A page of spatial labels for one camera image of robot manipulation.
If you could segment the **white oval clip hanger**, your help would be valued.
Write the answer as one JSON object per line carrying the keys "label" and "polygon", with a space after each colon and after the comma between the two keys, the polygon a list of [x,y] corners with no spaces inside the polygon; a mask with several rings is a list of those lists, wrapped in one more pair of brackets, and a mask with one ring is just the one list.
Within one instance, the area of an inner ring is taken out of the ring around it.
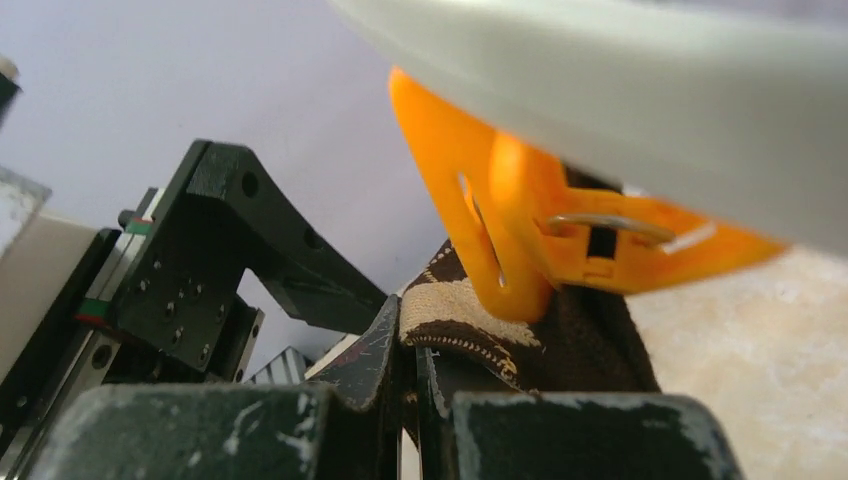
{"label": "white oval clip hanger", "polygon": [[392,64],[590,172],[847,252],[847,27],[634,1],[337,1]]}

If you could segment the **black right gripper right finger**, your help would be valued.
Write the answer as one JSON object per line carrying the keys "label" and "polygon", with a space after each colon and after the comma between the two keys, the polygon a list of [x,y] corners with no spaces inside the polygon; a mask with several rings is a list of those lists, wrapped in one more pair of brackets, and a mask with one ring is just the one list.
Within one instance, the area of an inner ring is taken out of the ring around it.
{"label": "black right gripper right finger", "polygon": [[455,354],[416,351],[426,479],[741,479],[725,433],[694,399],[517,393]]}

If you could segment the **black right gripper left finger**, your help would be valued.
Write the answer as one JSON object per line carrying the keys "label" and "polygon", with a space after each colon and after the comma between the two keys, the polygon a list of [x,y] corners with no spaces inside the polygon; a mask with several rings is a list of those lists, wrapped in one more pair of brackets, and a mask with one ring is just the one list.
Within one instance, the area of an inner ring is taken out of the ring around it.
{"label": "black right gripper left finger", "polygon": [[395,479],[399,300],[296,386],[109,385],[49,434],[34,479]]}

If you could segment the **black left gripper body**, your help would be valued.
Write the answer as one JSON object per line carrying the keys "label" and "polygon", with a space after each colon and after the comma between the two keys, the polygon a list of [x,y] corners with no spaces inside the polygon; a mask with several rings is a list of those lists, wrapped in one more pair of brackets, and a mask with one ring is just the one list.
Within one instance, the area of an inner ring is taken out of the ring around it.
{"label": "black left gripper body", "polygon": [[50,189],[2,169],[3,457],[38,458],[61,416],[98,387],[246,380],[263,315],[238,292],[226,318],[230,336],[203,371],[109,323],[117,288],[166,187],[150,190],[142,204],[124,213],[119,227],[91,230],[46,217]]}

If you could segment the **brown argyle sock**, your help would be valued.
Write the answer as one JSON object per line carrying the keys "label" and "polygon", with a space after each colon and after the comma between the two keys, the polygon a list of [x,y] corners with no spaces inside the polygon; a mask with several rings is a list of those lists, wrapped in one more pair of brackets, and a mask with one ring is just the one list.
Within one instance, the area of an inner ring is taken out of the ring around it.
{"label": "brown argyle sock", "polygon": [[520,391],[661,390],[622,296],[566,285],[538,322],[504,322],[482,307],[450,241],[404,290],[400,340],[457,353]]}

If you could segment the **orange clothes clip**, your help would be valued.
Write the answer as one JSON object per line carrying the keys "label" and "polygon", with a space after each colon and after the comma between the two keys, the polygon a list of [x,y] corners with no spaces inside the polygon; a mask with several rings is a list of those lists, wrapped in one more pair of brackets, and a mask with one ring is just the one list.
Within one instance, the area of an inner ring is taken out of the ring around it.
{"label": "orange clothes clip", "polygon": [[559,159],[428,91],[399,68],[397,122],[482,306],[532,323],[553,290],[623,295],[750,267],[781,242],[645,196],[572,186]]}

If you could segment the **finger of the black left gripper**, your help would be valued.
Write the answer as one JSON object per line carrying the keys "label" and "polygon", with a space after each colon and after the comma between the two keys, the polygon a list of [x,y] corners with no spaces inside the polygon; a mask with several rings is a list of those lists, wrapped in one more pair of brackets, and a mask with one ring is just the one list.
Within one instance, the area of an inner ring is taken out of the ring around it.
{"label": "finger of the black left gripper", "polygon": [[117,331],[203,371],[251,271],[292,318],[360,334],[385,293],[298,212],[247,147],[197,140],[109,309]]}

